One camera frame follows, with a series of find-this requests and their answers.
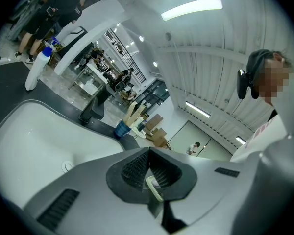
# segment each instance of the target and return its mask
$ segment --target fluorescent light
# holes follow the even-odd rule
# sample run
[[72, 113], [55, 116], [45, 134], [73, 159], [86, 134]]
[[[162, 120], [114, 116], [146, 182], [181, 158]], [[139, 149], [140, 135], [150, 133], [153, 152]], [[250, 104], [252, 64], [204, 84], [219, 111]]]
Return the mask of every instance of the fluorescent light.
[[186, 105], [188, 105], [189, 107], [193, 108], [194, 110], [198, 111], [199, 113], [202, 113], [205, 117], [210, 118], [210, 115], [206, 112], [204, 112], [203, 110], [199, 109], [198, 107], [196, 107], [195, 105], [186, 102]]
[[189, 2], [161, 14], [164, 21], [176, 18], [185, 14], [203, 10], [221, 10], [223, 8], [221, 0], [197, 0]]
[[241, 144], [245, 144], [245, 143], [246, 143], [246, 141], [244, 141], [244, 140], [241, 139], [240, 137], [236, 137], [236, 140], [237, 140], [238, 142], [240, 142]]

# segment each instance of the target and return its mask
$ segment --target blue cup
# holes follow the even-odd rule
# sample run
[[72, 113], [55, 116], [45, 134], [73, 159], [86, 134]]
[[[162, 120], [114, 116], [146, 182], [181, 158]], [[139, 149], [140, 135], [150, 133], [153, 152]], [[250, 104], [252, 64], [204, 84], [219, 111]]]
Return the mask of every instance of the blue cup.
[[123, 120], [118, 124], [118, 126], [114, 129], [114, 135], [121, 138], [125, 134], [129, 133], [131, 131], [131, 128], [129, 128]]

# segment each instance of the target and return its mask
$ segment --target tiled floor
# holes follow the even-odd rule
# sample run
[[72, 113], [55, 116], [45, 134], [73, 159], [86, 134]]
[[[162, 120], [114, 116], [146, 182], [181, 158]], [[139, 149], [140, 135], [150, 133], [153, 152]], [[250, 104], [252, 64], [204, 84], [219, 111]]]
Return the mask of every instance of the tiled floor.
[[[2, 58], [9, 58], [9, 62], [14, 62], [15, 60], [13, 59], [13, 54], [17, 51], [19, 43], [12, 42], [7, 39], [9, 30], [10, 25], [6, 24], [0, 33], [0, 56]], [[25, 63], [26, 58], [27, 55], [23, 54], [21, 61]], [[32, 65], [26, 64], [26, 66], [31, 69]], [[68, 89], [75, 76], [76, 72], [74, 72], [72, 67], [69, 67], [61, 76], [58, 76], [56, 73], [54, 73], [51, 67], [46, 65], [40, 76], [40, 80], [67, 102], [82, 110], [90, 98], [78, 86], [73, 86], [72, 88]], [[118, 120], [122, 119], [124, 115], [125, 110], [120, 109], [118, 103], [112, 103], [112, 101], [108, 100], [105, 102], [104, 118], [101, 121], [114, 127], [116, 126]], [[152, 142], [140, 137], [137, 137], [136, 141], [140, 147], [154, 146]]]

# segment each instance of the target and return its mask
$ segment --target white ceiling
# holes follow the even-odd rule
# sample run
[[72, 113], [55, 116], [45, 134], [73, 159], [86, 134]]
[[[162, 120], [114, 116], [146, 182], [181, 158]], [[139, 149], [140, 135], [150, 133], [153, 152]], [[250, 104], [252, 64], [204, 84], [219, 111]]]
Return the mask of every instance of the white ceiling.
[[[230, 152], [265, 123], [273, 108], [250, 93], [239, 100], [237, 71], [258, 49], [284, 51], [294, 62], [292, 27], [271, 0], [221, 0], [222, 10], [163, 21], [161, 13], [195, 0], [118, 0], [159, 64], [175, 107]], [[172, 35], [166, 40], [165, 33]], [[210, 119], [185, 105], [195, 104]]]

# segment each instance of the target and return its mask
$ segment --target person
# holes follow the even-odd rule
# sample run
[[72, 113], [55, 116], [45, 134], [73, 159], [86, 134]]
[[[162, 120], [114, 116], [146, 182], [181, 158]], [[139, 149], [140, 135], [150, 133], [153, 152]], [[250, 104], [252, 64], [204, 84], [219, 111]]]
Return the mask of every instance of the person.
[[[267, 49], [257, 50], [250, 54], [246, 66], [248, 86], [251, 96], [259, 96], [268, 105], [273, 106], [272, 99], [277, 97], [277, 92], [282, 91], [282, 86], [293, 72], [291, 61], [279, 51]], [[239, 98], [242, 94], [241, 81], [238, 79], [237, 92]], [[247, 157], [258, 151], [263, 151], [269, 144], [285, 138], [288, 135], [281, 117], [274, 109], [269, 120], [259, 126], [255, 133], [232, 156], [232, 162], [243, 162]]]
[[92, 59], [94, 60], [94, 61], [96, 61], [98, 64], [100, 64], [104, 59], [103, 59], [103, 53], [100, 53], [99, 55], [97, 55], [97, 57], [96, 58], [93, 58], [92, 57]]
[[91, 54], [91, 57], [94, 58], [94, 59], [98, 59], [98, 58], [100, 58], [99, 57], [100, 54], [102, 54], [102, 56], [100, 56], [100, 57], [103, 57], [104, 49], [102, 49], [102, 50], [93, 49], [92, 54]]
[[200, 143], [199, 143], [199, 142], [196, 142], [196, 143], [194, 143], [194, 144], [191, 144], [191, 146], [187, 148], [185, 154], [187, 154], [187, 155], [191, 155], [192, 153], [195, 153], [195, 152], [194, 152], [194, 149], [195, 149], [195, 148], [198, 148], [198, 147], [200, 147]]
[[76, 23], [76, 21], [80, 18], [83, 13], [83, 6], [85, 4], [85, 0], [80, 0], [74, 11], [62, 15], [59, 20], [54, 25], [54, 34], [58, 35], [60, 31], [67, 26], [69, 23]]
[[123, 70], [122, 73], [116, 78], [116, 80], [112, 83], [112, 89], [115, 89], [115, 86], [120, 83], [121, 81], [123, 81], [125, 83], [125, 85], [127, 83], [129, 83], [129, 81], [131, 80], [131, 75], [132, 72], [134, 71], [133, 68], [129, 68], [128, 70]]
[[[283, 53], [267, 49], [250, 54], [246, 71], [251, 82], [251, 96], [254, 99], [260, 96], [270, 106], [273, 106], [271, 99], [277, 96], [278, 91], [282, 91], [292, 72], [291, 62]], [[276, 115], [276, 110], [273, 110], [269, 120]]]
[[127, 75], [132, 75], [132, 73], [134, 72], [133, 68], [129, 68], [128, 70], [123, 70], [122, 73], [120, 74], [122, 77], [123, 76], [127, 76]]
[[14, 58], [19, 61], [21, 55], [32, 35], [35, 34], [35, 42], [30, 49], [26, 63], [34, 63], [33, 55], [38, 49], [42, 39], [52, 29], [61, 15], [71, 13], [75, 10], [80, 0], [44, 0], [44, 5], [35, 13], [24, 30], [19, 50], [14, 54]]

